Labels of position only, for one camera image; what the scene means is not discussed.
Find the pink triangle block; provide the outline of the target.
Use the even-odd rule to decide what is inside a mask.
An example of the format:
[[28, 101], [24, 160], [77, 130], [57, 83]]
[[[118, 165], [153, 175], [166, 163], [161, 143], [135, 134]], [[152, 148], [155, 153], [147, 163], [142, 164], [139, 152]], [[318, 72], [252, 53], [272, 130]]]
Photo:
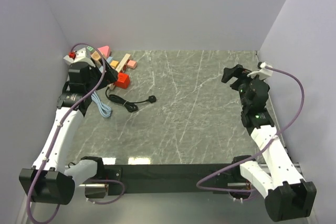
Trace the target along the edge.
[[103, 46], [103, 47], [100, 47], [98, 48], [99, 52], [101, 54], [103, 54], [103, 56], [108, 59], [108, 57], [110, 56], [111, 54], [111, 50], [110, 50], [110, 47], [109, 46]]

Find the white power strip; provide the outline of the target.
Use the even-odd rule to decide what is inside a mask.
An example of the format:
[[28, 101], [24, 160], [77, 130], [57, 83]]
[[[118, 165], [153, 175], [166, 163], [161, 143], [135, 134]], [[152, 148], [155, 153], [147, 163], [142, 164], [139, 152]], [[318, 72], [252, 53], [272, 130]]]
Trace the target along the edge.
[[63, 57], [63, 60], [65, 61], [65, 63], [66, 63], [67, 65], [71, 65], [71, 64], [74, 63], [75, 58], [76, 58], [76, 55], [75, 55], [75, 54], [69, 54], [69, 55], [65, 55], [65, 56]]

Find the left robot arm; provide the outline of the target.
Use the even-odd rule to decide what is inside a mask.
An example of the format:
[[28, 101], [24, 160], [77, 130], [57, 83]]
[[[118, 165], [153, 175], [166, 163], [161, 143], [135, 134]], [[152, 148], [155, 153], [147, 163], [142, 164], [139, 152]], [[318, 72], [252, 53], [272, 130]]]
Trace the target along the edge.
[[106, 60], [100, 63], [101, 68], [91, 61], [70, 65], [45, 146], [32, 167], [23, 168], [19, 175], [28, 202], [67, 205], [80, 184], [87, 180], [99, 183], [106, 178], [101, 157], [85, 156], [65, 169], [69, 147], [92, 102], [92, 93], [118, 79], [117, 71]]

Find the red cube plug adapter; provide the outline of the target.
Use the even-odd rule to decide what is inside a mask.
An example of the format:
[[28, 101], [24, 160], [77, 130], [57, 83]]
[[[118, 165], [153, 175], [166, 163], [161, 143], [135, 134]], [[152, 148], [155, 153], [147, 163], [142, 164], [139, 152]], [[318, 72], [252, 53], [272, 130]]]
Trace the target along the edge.
[[130, 85], [130, 77], [128, 74], [119, 72], [118, 73], [118, 79], [114, 83], [116, 87], [122, 88], [122, 89], [127, 89], [128, 86]]

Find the light blue power strip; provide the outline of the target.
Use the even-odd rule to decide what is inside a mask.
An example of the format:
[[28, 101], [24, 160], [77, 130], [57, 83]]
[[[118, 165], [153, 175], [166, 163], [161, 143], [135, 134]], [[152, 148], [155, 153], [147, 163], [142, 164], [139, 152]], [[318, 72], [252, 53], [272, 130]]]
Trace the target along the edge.
[[108, 64], [110, 64], [110, 63], [112, 62], [112, 60], [113, 60], [112, 57], [108, 57], [108, 58], [106, 59], [106, 61], [107, 61]]

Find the tan wooden cube adapter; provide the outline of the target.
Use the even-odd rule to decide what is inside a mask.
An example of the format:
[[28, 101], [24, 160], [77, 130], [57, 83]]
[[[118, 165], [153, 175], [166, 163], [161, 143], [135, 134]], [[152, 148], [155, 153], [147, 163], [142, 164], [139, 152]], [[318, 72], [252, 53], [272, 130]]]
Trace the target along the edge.
[[91, 60], [96, 65], [97, 68], [102, 67], [101, 56], [98, 54], [97, 51], [91, 54]]

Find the beige red power strip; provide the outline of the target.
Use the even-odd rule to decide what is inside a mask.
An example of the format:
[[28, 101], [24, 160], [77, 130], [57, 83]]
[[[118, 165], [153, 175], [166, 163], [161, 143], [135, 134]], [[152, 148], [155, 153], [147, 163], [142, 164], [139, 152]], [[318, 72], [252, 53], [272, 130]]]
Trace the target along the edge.
[[[122, 58], [121, 61], [119, 61], [119, 65], [115, 68], [115, 70], [119, 73], [119, 72], [123, 72], [125, 73], [126, 69], [127, 69], [127, 62], [131, 60], [131, 55], [130, 54], [125, 54], [125, 56]], [[113, 90], [115, 88], [114, 83], [108, 85], [108, 88], [110, 90]]]

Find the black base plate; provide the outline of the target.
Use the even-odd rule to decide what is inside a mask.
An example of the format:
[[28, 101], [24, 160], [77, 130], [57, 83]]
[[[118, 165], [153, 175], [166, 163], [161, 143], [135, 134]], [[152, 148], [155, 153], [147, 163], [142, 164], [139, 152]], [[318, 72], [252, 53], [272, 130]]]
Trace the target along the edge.
[[[113, 179], [125, 185], [126, 194], [145, 193], [194, 193], [206, 192], [196, 187], [202, 178], [228, 166], [229, 164], [163, 164], [163, 165], [105, 165], [105, 176], [91, 178], [83, 184], [93, 184], [92, 180]], [[247, 179], [233, 168], [216, 175], [202, 183], [204, 187], [238, 189], [238, 185], [246, 186]], [[108, 195], [121, 193], [120, 185], [107, 183]]]

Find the small salmon cube adapter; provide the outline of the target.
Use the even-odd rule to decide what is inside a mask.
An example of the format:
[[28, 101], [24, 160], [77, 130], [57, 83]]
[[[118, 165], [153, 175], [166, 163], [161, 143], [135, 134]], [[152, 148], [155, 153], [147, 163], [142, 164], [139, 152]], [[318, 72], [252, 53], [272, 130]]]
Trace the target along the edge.
[[129, 60], [127, 62], [127, 67], [131, 69], [135, 69], [137, 67], [138, 63], [134, 60]]

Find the small orange cube adapter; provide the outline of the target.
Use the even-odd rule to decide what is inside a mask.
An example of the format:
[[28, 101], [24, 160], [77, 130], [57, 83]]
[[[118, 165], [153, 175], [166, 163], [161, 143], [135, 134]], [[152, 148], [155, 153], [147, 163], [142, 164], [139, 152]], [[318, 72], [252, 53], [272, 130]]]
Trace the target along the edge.
[[119, 62], [116, 61], [116, 60], [113, 60], [113, 61], [110, 62], [110, 66], [111, 66], [112, 68], [114, 68], [114, 69], [115, 69], [118, 65], [119, 65]]

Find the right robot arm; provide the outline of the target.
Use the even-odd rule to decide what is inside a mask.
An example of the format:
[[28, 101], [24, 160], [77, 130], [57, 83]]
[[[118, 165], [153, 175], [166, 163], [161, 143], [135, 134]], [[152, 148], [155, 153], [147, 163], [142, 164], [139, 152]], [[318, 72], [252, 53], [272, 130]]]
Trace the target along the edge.
[[268, 173], [264, 172], [254, 158], [250, 158], [232, 166], [230, 175], [235, 181], [251, 182], [263, 196], [271, 220], [278, 222], [310, 216], [317, 189], [295, 168], [266, 109], [270, 87], [265, 79], [272, 75], [270, 68], [266, 63], [261, 63], [258, 71], [250, 71], [242, 65], [224, 68], [222, 82], [236, 78], [230, 87], [239, 93], [242, 124], [269, 169]]

